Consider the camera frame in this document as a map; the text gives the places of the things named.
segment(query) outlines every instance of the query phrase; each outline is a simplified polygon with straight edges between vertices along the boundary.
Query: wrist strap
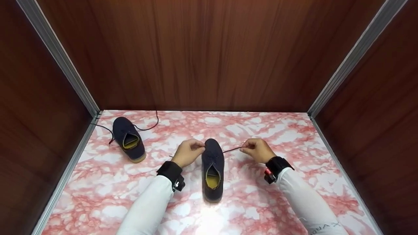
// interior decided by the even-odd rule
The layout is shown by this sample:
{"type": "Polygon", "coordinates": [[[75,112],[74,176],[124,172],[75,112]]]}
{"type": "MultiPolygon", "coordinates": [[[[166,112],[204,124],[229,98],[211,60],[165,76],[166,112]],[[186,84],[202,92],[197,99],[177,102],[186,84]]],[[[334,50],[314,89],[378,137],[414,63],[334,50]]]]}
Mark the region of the wrist strap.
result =
{"type": "Polygon", "coordinates": [[[295,170],[286,159],[281,157],[273,157],[266,164],[267,169],[264,171],[264,179],[267,183],[271,184],[277,181],[279,173],[286,167],[290,167],[295,170]]]}
{"type": "Polygon", "coordinates": [[[183,169],[179,167],[176,163],[172,161],[166,161],[162,166],[157,170],[157,175],[162,175],[168,178],[171,181],[173,187],[173,192],[175,190],[181,191],[184,186],[184,178],[181,176],[183,169]]]}

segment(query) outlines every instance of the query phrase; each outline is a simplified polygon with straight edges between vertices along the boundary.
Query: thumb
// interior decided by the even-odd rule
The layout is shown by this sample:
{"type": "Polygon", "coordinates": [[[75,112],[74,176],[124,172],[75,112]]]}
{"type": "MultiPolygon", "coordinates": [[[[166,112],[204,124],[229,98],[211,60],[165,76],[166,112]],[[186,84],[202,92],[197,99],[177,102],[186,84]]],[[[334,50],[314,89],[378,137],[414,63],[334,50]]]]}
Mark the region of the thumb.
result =
{"type": "Polygon", "coordinates": [[[240,151],[250,156],[252,156],[252,154],[254,153],[254,149],[245,148],[245,147],[240,148],[240,151]]]}
{"type": "Polygon", "coordinates": [[[198,149],[195,150],[195,152],[198,154],[198,156],[200,154],[202,154],[204,151],[205,151],[205,147],[200,147],[200,148],[198,148],[198,149]]]}

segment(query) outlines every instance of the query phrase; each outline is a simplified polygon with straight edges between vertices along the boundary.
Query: forearm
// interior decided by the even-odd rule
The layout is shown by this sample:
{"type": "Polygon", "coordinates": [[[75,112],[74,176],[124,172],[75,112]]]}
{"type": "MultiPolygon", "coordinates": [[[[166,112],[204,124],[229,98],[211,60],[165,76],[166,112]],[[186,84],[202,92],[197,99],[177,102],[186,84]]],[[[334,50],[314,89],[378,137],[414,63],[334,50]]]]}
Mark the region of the forearm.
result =
{"type": "Polygon", "coordinates": [[[173,194],[171,181],[165,176],[156,176],[133,203],[117,234],[154,234],[173,194]]]}
{"type": "Polygon", "coordinates": [[[283,169],[277,184],[308,234],[348,234],[325,200],[294,170],[283,169]]]}

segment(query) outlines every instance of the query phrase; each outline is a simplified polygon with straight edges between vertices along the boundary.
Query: pink marble surface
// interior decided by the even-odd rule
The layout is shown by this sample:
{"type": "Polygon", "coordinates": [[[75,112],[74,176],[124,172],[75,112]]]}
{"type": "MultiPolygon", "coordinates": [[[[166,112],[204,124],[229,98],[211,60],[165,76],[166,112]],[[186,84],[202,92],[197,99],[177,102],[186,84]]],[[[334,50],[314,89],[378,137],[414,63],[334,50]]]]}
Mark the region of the pink marble surface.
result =
{"type": "MultiPolygon", "coordinates": [[[[305,113],[160,111],[160,124],[140,132],[147,158],[130,163],[111,134],[96,127],[43,234],[115,234],[133,201],[170,159],[181,141],[218,140],[224,150],[264,138],[327,201],[349,234],[375,234],[369,219],[305,113]]],[[[104,111],[98,124],[111,129],[125,116],[140,128],[154,111],[104,111]]],[[[183,171],[158,234],[307,234],[286,198],[263,180],[264,167],[233,151],[225,154],[224,195],[208,204],[201,193],[201,159],[183,171]]]]}

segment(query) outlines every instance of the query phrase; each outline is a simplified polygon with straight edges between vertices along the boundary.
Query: shoe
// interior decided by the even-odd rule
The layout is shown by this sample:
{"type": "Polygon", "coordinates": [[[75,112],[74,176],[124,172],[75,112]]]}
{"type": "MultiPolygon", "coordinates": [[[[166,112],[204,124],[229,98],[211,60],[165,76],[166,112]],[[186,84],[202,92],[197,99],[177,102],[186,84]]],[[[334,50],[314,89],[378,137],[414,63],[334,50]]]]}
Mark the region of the shoe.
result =
{"type": "Polygon", "coordinates": [[[144,143],[132,122],[125,117],[118,117],[113,122],[115,140],[133,163],[141,162],[146,157],[144,143]]]}
{"type": "Polygon", "coordinates": [[[225,158],[221,146],[214,139],[205,142],[202,153],[202,186],[205,200],[219,202],[224,191],[225,158]]]}

